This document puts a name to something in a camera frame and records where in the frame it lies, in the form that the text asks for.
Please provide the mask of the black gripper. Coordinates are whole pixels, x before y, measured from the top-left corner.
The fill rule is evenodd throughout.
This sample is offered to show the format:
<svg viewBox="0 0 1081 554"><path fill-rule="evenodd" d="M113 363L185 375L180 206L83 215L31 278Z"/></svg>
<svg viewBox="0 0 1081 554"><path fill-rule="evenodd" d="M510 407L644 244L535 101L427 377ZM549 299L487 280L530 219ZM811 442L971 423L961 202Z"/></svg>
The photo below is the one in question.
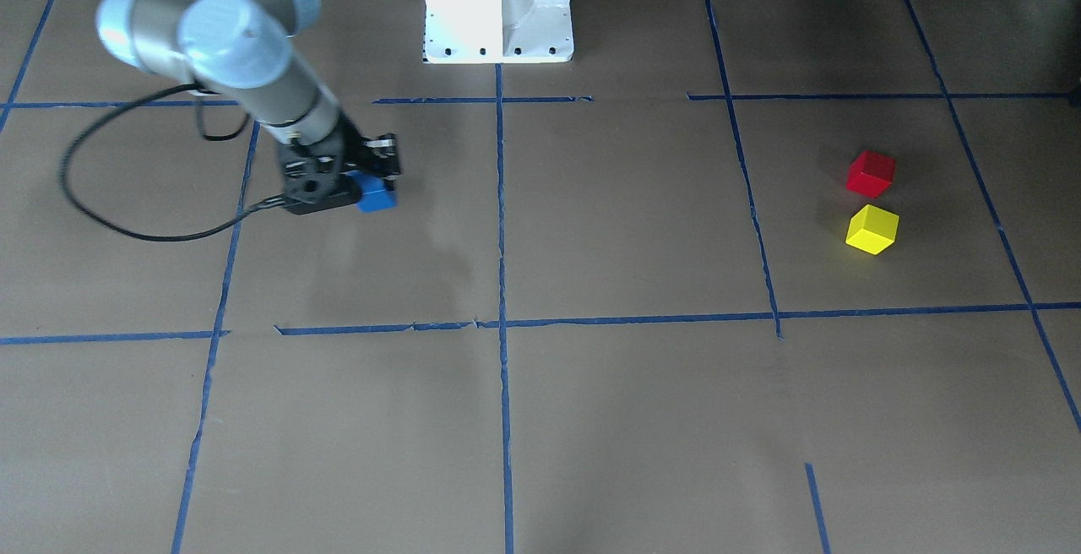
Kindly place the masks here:
<svg viewBox="0 0 1081 554"><path fill-rule="evenodd" d="M282 205L286 212L309 215L358 203L362 189L349 177L355 170L349 166L352 157L343 124L313 144L302 144L297 138L280 143Z"/></svg>

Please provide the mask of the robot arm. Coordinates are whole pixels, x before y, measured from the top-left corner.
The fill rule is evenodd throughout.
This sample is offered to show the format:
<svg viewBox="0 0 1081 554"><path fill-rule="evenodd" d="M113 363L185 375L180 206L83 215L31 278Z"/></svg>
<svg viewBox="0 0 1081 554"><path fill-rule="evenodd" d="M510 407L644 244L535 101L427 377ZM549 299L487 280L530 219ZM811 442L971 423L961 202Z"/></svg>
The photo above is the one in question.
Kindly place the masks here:
<svg viewBox="0 0 1081 554"><path fill-rule="evenodd" d="M322 0L101 0L114 58L233 100L279 144L289 211L358 203L358 131L292 40Z"/></svg>

